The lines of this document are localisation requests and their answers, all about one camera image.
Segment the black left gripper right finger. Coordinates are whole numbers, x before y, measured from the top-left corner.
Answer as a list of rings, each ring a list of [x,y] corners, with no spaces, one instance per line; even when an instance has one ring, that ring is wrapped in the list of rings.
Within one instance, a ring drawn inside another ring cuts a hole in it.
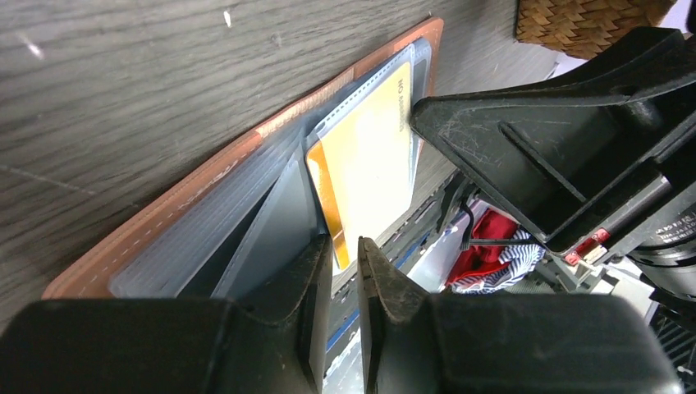
[[[681,393],[652,330],[611,295],[433,294],[358,242],[367,393]]]

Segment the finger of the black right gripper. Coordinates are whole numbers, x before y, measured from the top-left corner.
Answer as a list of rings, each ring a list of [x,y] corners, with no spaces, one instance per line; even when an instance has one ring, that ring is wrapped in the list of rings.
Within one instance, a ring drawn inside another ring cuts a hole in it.
[[[685,39],[638,28],[557,78],[424,98],[411,124],[537,238],[576,239],[625,204],[637,166],[685,142]]]

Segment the woven wicker divided basket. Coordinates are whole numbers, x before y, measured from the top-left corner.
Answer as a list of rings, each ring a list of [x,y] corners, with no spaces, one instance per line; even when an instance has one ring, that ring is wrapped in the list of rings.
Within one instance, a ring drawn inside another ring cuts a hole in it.
[[[656,27],[674,0],[519,0],[515,38],[590,60],[631,30]]]

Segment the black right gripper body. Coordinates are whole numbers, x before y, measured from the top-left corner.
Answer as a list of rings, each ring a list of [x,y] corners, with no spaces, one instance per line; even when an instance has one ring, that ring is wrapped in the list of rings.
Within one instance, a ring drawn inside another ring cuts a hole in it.
[[[556,256],[586,264],[630,258],[675,320],[695,325],[695,37],[685,39],[685,142],[650,158],[623,181],[627,200],[576,239],[541,240]]]

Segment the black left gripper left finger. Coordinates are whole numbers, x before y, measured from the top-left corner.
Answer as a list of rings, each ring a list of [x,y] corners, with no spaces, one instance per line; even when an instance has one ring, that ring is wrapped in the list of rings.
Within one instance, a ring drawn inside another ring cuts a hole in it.
[[[332,243],[317,236],[243,300],[62,299],[1,337],[4,393],[318,393]]]

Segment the yellow credit card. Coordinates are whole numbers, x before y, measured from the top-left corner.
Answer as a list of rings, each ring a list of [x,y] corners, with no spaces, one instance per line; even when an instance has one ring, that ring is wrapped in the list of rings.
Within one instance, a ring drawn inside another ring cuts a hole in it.
[[[411,93],[411,63],[386,65],[315,128],[306,162],[339,270],[359,238],[381,235],[411,204]]]

